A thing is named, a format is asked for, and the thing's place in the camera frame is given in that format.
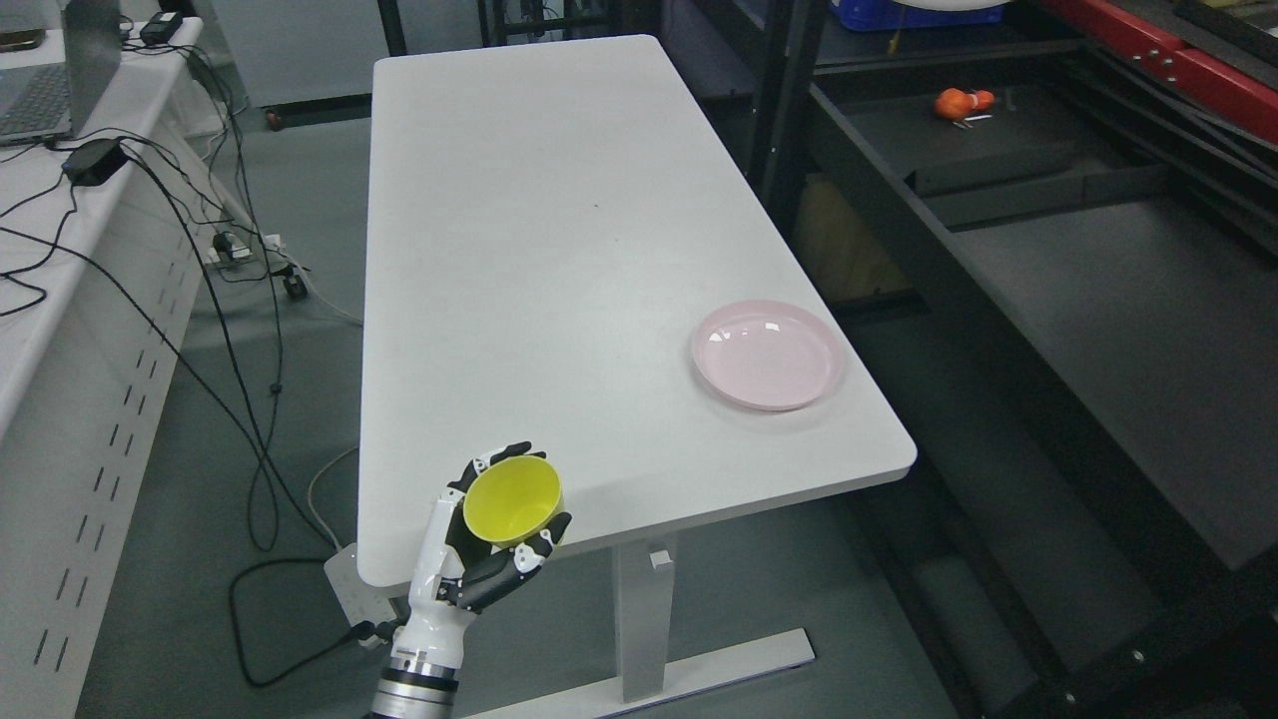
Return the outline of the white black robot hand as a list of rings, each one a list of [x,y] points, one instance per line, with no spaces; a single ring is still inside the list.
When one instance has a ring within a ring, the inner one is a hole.
[[[546,563],[569,527],[562,510],[547,527],[515,547],[493,547],[464,524],[463,502],[475,478],[511,456],[542,456],[529,441],[472,458],[461,478],[443,487],[426,527],[409,587],[409,619],[397,628],[392,650],[420,653],[429,663],[459,669],[464,633],[484,608],[527,584]]]

